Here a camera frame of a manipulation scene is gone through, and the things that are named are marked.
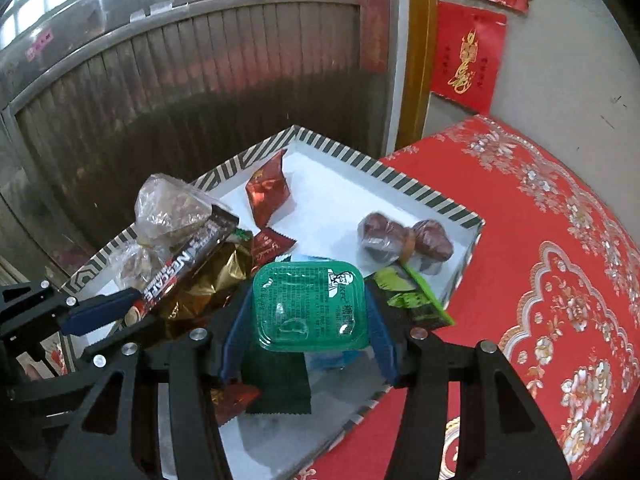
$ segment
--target green plastic container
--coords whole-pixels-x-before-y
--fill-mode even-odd
[[[345,262],[267,264],[254,277],[254,324],[260,346],[273,352],[363,349],[362,275]]]

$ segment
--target plastic bag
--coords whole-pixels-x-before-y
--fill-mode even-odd
[[[110,257],[118,288],[143,290],[164,262],[211,216],[212,205],[228,208],[191,184],[153,174],[136,199],[136,240]]]
[[[158,250],[142,246],[137,241],[129,242],[110,256],[114,270],[113,281],[119,289],[132,286],[142,290],[162,269]]]
[[[413,254],[415,235],[382,213],[369,213],[358,224],[360,246],[377,262],[388,265],[402,258],[405,262]]]
[[[429,219],[407,228],[379,212],[369,213],[358,224],[358,240],[377,262],[395,260],[431,274],[453,255],[453,245],[440,222]]]
[[[143,245],[174,248],[181,245],[221,204],[177,178],[153,174],[136,200],[136,231]]]

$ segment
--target blue gripper pad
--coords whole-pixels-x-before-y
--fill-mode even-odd
[[[226,336],[225,344],[222,349],[222,367],[220,368],[220,379],[223,383],[227,383],[229,379],[236,377],[244,351],[249,345],[249,339],[252,334],[251,330],[251,308],[254,302],[254,294],[249,286],[246,289],[242,306],[238,311],[236,320],[234,321],[229,333]]]
[[[133,304],[142,298],[135,288],[127,288],[110,296],[84,300],[60,320],[63,335],[84,335],[122,319]]]
[[[378,368],[389,383],[396,384],[399,379],[396,345],[386,329],[386,324],[380,314],[376,300],[367,286],[365,286],[365,301],[367,304],[369,343],[373,348]]]

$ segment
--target red tablecloth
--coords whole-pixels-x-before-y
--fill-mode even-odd
[[[457,325],[438,335],[499,342],[579,476],[638,389],[638,248],[573,173],[490,119],[463,121],[385,162],[485,218],[449,305]],[[450,390],[441,479],[457,456],[459,393]],[[403,404],[404,392],[392,390],[298,478],[382,480]]]

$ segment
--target wooden door frame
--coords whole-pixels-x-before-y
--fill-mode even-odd
[[[396,150],[422,138],[436,49],[439,0],[409,0],[409,34]]]

